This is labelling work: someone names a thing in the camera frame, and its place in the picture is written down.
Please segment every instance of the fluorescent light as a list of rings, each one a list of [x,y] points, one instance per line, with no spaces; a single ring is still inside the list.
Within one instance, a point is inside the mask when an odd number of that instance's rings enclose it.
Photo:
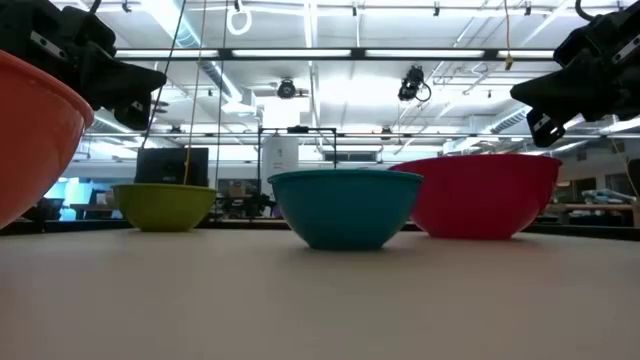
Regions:
[[[95,118],[96,120],[100,121],[101,123],[106,124],[106,125],[109,125],[109,126],[111,126],[112,128],[114,128],[114,129],[116,129],[116,130],[118,130],[118,131],[120,131],[120,132],[123,132],[123,133],[130,133],[130,132],[131,132],[131,129],[129,129],[128,127],[126,127],[126,126],[122,126],[122,125],[120,125],[119,123],[116,123],[116,122],[114,122],[114,121],[107,120],[107,119],[105,119],[105,118],[103,118],[103,117],[100,117],[100,116],[97,116],[97,115],[96,115],[96,116],[94,116],[94,118]]]
[[[613,125],[609,125],[601,129],[599,133],[606,135],[614,132],[629,130],[636,126],[640,126],[640,117],[627,121],[616,121]]]
[[[508,50],[498,51],[498,57],[506,59]],[[553,59],[553,50],[511,50],[511,57],[514,59]]]
[[[552,152],[567,151],[567,150],[571,150],[571,149],[573,149],[575,147],[578,147],[580,145],[584,145],[586,143],[587,143],[587,140],[582,140],[582,141],[578,141],[578,142],[574,142],[574,143],[571,143],[571,144],[560,146],[559,148],[553,149],[551,151]]]
[[[369,57],[415,57],[415,58],[481,58],[484,56],[483,50],[367,50]]]
[[[97,151],[99,153],[103,153],[110,156],[124,157],[124,158],[135,158],[138,156],[138,153],[129,150],[124,147],[120,147],[117,145],[112,145],[105,142],[96,142],[91,145],[91,149]]]
[[[349,57],[349,49],[233,50],[236,57]]]
[[[171,50],[118,50],[117,59],[127,58],[184,58],[184,57],[218,57],[217,50],[198,50],[198,49],[174,49]]]
[[[563,127],[564,127],[565,130],[567,130],[567,129],[570,129],[570,128],[572,128],[572,127],[574,127],[574,126],[576,126],[576,125],[578,125],[580,123],[583,123],[583,122],[584,122],[584,118],[582,116],[578,116],[578,117],[575,117],[575,118],[567,121],[563,125]]]
[[[500,142],[500,138],[497,138],[495,136],[478,135],[478,139],[480,139],[481,141],[488,141],[488,142]]]

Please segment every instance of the ceiling-mounted camera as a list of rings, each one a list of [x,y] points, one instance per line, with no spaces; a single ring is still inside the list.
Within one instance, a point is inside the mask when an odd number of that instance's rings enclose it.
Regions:
[[[390,127],[383,126],[382,131],[380,131],[380,134],[393,134],[393,131],[391,131]],[[380,137],[380,140],[387,141],[387,140],[391,140],[391,138],[388,136],[382,136]]]
[[[429,91],[429,95],[426,98],[419,98],[418,93],[426,89]],[[411,101],[417,99],[420,102],[426,102],[431,99],[431,88],[424,82],[424,72],[422,66],[412,66],[404,79],[402,79],[402,85],[398,92],[398,99],[400,101]]]
[[[291,99],[296,96],[296,87],[292,79],[282,79],[278,86],[278,97],[280,99]]]

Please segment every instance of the bowl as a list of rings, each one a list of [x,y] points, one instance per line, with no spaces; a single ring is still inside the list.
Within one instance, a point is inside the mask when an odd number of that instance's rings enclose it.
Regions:
[[[305,170],[274,175],[283,218],[311,248],[381,248],[409,219],[422,176],[380,170]]]
[[[142,231],[179,232],[193,229],[209,213],[216,191],[172,184],[113,186],[122,216]]]
[[[424,176],[411,219],[432,237],[502,240],[545,209],[561,161],[518,154],[448,156],[393,166]]]
[[[0,228],[17,219],[58,181],[93,111],[68,86],[0,51]]]

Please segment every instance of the orange bowl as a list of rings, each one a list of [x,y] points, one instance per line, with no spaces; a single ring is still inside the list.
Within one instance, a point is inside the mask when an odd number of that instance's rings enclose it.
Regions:
[[[93,110],[46,72],[0,51],[0,228],[55,184],[71,161]]]

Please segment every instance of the table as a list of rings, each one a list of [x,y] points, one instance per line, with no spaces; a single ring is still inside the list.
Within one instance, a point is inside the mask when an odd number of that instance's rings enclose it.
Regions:
[[[290,231],[0,238],[0,359],[636,360],[640,244]]]
[[[112,212],[118,210],[107,204],[71,204],[69,208],[76,211],[76,220],[84,220],[84,215],[87,211],[106,212],[110,215]]]
[[[560,223],[569,224],[569,212],[574,210],[632,211],[633,226],[640,228],[640,202],[633,204],[549,204],[545,211],[560,214]]]

